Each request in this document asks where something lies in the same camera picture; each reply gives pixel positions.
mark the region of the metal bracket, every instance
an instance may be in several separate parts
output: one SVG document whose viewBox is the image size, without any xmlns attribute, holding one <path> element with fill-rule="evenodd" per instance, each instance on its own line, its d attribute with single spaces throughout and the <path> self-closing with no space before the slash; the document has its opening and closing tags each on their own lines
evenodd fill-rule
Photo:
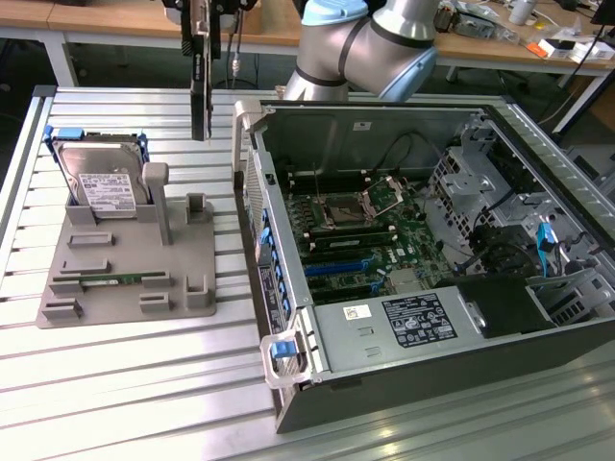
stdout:
<svg viewBox="0 0 615 461">
<path fill-rule="evenodd" d="M 595 269 L 564 277 L 532 278 L 529 287 L 560 327 L 573 324 L 597 307 L 615 303 L 615 290 Z"/>
<path fill-rule="evenodd" d="M 267 112 L 256 99 L 245 99 L 234 104 L 233 142 L 231 156 L 233 172 L 241 171 L 241 139 L 243 133 L 254 133 L 264 124 Z"/>
</svg>

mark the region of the wooden table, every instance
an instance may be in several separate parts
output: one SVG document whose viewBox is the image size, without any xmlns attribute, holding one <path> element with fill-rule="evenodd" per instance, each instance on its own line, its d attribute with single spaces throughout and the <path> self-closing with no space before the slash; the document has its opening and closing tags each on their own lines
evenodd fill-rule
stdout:
<svg viewBox="0 0 615 461">
<path fill-rule="evenodd" d="M 507 21 L 504 7 L 490 3 L 503 25 L 517 32 L 523 40 L 531 39 L 536 30 L 516 26 Z M 296 55 L 301 22 L 289 0 L 263 0 L 262 32 L 244 34 L 246 53 Z M 583 32 L 598 29 L 589 18 L 562 10 L 555 2 L 540 3 L 537 10 L 560 26 L 572 26 L 580 17 Z M 77 85 L 66 43 L 96 43 L 122 46 L 146 46 L 179 49 L 180 28 L 169 21 L 159 0 L 90 0 L 87 7 L 53 5 L 45 0 L 0 0 L 0 36 L 38 39 L 45 44 L 59 85 Z M 222 36 L 223 42 L 228 38 Z M 438 64 L 451 67 L 453 77 L 460 67 L 548 72 L 570 75 L 576 64 L 570 60 L 542 60 L 525 47 L 494 40 L 479 40 L 455 34 L 438 34 Z M 604 83 L 615 67 L 613 61 L 587 62 L 578 75 L 593 77 L 592 83 L 578 98 L 573 109 L 564 116 L 555 131 L 559 132 L 582 105 Z"/>
<path fill-rule="evenodd" d="M 47 18 L 54 8 L 48 0 L 0 0 L 0 27 L 47 29 Z"/>
</svg>

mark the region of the aluminum workbench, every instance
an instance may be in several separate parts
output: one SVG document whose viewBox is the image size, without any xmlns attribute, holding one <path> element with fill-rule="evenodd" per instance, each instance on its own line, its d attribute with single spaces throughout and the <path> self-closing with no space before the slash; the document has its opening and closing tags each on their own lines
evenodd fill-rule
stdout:
<svg viewBox="0 0 615 461">
<path fill-rule="evenodd" d="M 233 102 L 274 94 L 217 92 L 213 140 L 196 142 L 189 139 L 187 91 L 60 88 L 46 96 L 46 89 L 32 100 L 0 194 L 3 461 L 612 459 L 615 341 L 563 368 L 276 435 L 230 156 Z M 215 207 L 214 316 L 34 326 L 67 196 L 41 144 L 47 123 L 106 132 L 142 128 L 152 161 L 171 167 L 167 198 L 208 194 Z"/>
</svg>

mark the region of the hard drive label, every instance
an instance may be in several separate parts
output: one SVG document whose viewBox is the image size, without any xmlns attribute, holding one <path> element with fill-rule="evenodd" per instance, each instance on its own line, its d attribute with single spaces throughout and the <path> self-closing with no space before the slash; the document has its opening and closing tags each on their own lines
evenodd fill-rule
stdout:
<svg viewBox="0 0 615 461">
<path fill-rule="evenodd" d="M 134 211 L 135 195 L 129 175 L 80 174 L 79 181 L 94 211 Z"/>
<path fill-rule="evenodd" d="M 457 338 L 446 311 L 435 293 L 382 303 L 386 317 L 403 348 Z"/>
</svg>

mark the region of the circuit board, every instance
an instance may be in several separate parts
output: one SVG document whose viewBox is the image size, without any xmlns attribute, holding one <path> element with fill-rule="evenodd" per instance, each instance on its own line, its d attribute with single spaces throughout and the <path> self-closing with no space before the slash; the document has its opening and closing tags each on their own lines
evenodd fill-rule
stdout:
<svg viewBox="0 0 615 461">
<path fill-rule="evenodd" d="M 452 274 L 406 181 L 284 199 L 316 304 L 420 291 Z"/>
</svg>

